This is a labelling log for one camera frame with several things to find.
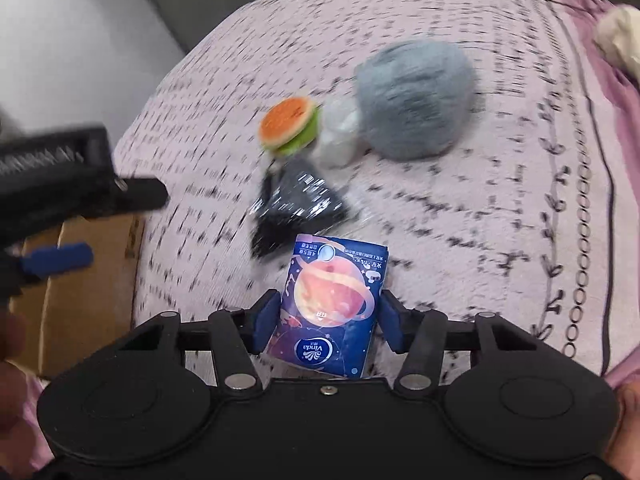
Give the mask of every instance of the patterned bedsheet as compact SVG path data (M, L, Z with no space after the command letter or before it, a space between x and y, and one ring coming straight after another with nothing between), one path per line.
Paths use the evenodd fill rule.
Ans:
M233 13L116 148L123 174L158 176L171 194L148 220L136 322L163 310L205 319L281 288L287 257L249 258L247 209L269 163L255 139L262 115L293 94L350 94L354 67L383 46L435 38L457 43L478 72L468 134L441 158L398 164L369 153L329 175L372 213L352 236L388 245L386 286L407 307L453 319L498 312L592 371L612 370L640 342L640 98L590 51L605 5L257 0ZM367 372L393 379L401 362L378 334ZM213 381L209 355L188 366ZM265 378L299 373L265 358L258 367ZM443 380L467 367L450 352Z

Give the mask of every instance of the human hand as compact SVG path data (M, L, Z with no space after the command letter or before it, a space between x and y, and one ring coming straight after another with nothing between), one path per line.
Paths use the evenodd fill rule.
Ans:
M22 416L26 377L5 361L18 355L23 345L24 322L0 310L0 467L17 480L33 472L30 459L36 445L33 428Z
M620 423L606 461L628 480L640 480L640 378L618 390Z

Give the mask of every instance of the finger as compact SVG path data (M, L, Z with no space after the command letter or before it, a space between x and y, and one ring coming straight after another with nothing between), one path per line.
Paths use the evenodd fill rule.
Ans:
M20 354L24 346L24 334L24 320L0 310L0 361Z
M625 413L630 415L640 413L640 381L623 386L620 391L620 400L625 407Z
M14 424L22 416L27 398L27 379L12 364L0 362L0 431Z
M15 478L27 478L31 468L31 455L36 446L33 428L24 420L18 420L9 430L0 433L0 467Z

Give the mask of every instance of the printed planet graphic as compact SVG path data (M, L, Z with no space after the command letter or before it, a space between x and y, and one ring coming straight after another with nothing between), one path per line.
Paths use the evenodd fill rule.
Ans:
M302 270L294 288L294 299L300 314L309 323L335 327L371 316L373 295L352 261L341 256L311 263L296 258Z

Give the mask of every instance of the blue grip tab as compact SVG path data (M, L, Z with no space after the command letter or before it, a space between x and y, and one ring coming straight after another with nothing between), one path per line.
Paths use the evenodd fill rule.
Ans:
M94 252L88 244L69 244L62 247L36 249L20 259L22 270L41 280L53 274L88 267L94 261Z
M382 329L389 348L395 353L404 353L404 336L400 327L400 313L393 306L392 301L396 298L383 290L378 301L378 324Z
M271 294L270 298L265 298L267 294ZM260 298L266 300L266 304L255 317L254 325L254 351L256 354L262 352L271 338L271 334L276 329L278 320L280 319L280 303L281 297L277 290L267 291Z

